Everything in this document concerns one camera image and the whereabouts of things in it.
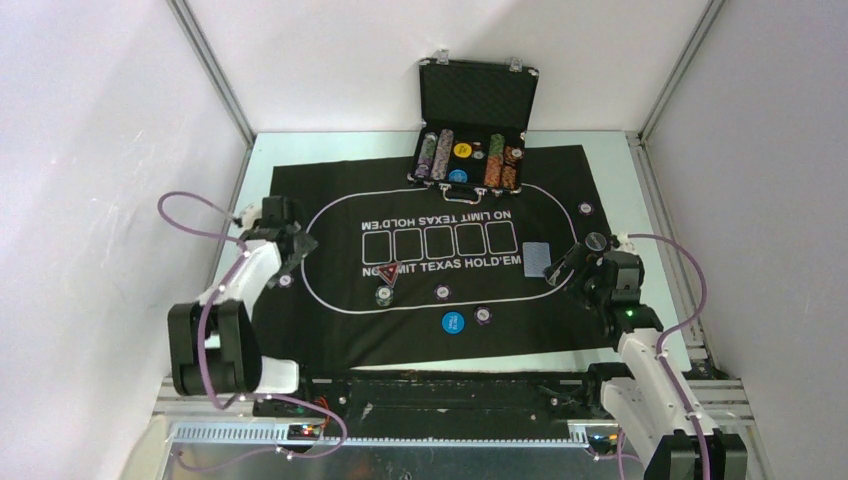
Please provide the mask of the blue card deck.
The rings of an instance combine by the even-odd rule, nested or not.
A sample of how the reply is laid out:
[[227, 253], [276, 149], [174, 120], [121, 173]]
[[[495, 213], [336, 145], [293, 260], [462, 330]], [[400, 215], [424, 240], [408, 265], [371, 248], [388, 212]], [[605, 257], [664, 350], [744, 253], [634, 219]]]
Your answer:
[[523, 272], [526, 278], [543, 278], [551, 264], [548, 242], [524, 242], [522, 244]]

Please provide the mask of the purple chip bottom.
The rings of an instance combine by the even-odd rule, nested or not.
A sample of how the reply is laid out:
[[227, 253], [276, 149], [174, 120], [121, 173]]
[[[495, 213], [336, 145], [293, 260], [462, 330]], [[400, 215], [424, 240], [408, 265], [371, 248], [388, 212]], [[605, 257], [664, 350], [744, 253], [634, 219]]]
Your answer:
[[485, 305], [480, 305], [476, 307], [473, 316], [474, 320], [479, 325], [487, 325], [492, 321], [493, 318], [491, 309]]

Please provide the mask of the blue round button chip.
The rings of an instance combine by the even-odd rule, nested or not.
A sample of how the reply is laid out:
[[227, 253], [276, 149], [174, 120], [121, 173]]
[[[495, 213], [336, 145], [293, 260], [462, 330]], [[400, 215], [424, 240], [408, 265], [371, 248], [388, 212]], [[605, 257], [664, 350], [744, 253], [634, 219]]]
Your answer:
[[441, 326], [445, 333], [449, 335], [457, 335], [465, 329], [465, 317], [457, 311], [446, 312], [442, 316]]

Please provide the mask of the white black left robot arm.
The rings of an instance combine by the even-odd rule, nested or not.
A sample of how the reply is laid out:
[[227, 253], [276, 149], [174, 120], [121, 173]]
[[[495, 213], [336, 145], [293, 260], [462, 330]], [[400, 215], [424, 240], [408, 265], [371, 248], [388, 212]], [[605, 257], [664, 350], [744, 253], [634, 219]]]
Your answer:
[[290, 415], [304, 416], [315, 406], [315, 388], [300, 379], [295, 361], [261, 353], [251, 315], [265, 291], [292, 285], [294, 270], [318, 243], [303, 225], [299, 203], [285, 196], [228, 217], [240, 230], [232, 239], [233, 265], [167, 315], [174, 388], [181, 396], [278, 394]]

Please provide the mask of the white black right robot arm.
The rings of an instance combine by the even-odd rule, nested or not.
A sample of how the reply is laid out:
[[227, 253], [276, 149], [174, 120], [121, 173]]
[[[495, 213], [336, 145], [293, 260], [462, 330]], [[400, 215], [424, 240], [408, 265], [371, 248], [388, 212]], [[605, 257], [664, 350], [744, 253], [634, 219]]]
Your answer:
[[645, 265], [630, 237], [612, 236], [605, 250], [576, 243], [543, 277], [599, 316], [618, 363], [588, 367], [581, 392], [585, 411], [612, 416], [646, 479], [743, 479], [748, 452], [701, 406], [682, 370], [671, 363], [665, 328], [641, 300]]

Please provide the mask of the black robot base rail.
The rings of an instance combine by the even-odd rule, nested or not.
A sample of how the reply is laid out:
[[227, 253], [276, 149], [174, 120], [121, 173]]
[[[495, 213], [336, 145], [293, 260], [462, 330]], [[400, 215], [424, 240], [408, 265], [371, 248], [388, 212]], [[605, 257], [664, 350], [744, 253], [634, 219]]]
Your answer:
[[564, 440], [572, 423], [613, 419], [589, 372], [351, 370], [309, 376], [294, 397], [339, 415], [351, 440]]

